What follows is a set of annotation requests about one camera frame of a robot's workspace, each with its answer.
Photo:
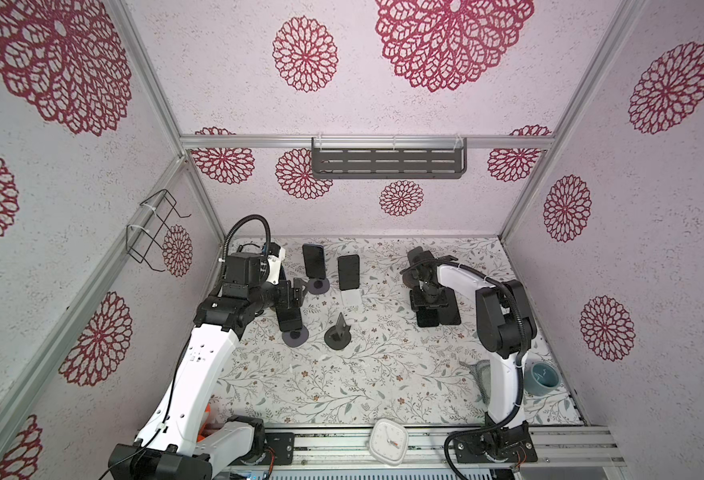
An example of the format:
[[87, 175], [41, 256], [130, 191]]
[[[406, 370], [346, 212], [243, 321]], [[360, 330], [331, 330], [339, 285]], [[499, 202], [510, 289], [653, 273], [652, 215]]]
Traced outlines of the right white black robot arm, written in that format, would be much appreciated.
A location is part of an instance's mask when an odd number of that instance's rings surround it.
[[458, 325], [456, 296], [475, 302], [476, 333], [490, 354], [491, 389], [486, 426], [468, 434], [479, 437], [496, 457], [516, 442], [528, 442], [522, 408], [524, 367], [537, 327], [523, 285], [497, 280], [453, 256], [436, 257], [420, 247], [407, 258], [401, 275], [418, 326]]

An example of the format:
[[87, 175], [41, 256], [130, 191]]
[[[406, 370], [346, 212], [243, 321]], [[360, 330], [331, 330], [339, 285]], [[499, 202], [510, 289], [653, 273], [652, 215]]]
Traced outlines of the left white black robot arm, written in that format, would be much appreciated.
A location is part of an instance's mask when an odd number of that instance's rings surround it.
[[283, 333], [301, 331], [302, 288], [287, 279], [285, 251], [274, 243], [267, 219], [238, 220], [225, 240], [249, 222], [260, 223], [264, 243], [257, 253], [223, 252], [223, 270], [198, 305], [172, 380], [145, 426], [129, 444], [118, 444], [105, 475], [113, 479], [212, 479], [234, 463], [275, 463], [263, 420], [235, 415], [203, 436], [205, 409], [219, 375], [240, 345], [247, 326], [267, 310]]

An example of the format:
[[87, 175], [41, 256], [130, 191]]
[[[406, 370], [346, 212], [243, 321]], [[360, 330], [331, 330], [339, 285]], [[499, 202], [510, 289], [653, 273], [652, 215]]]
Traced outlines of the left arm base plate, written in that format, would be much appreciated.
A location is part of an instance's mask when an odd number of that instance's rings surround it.
[[234, 460], [232, 467], [240, 466], [287, 466], [293, 463], [295, 434], [293, 432], [268, 432], [263, 445], [256, 453], [248, 453]]

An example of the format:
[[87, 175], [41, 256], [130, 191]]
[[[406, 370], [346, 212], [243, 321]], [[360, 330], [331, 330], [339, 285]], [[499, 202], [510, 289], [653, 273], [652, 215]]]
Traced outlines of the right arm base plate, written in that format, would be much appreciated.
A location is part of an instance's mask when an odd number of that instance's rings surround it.
[[461, 432], [450, 445], [459, 463], [523, 464], [538, 461], [526, 422], [517, 427], [503, 427], [482, 434]]

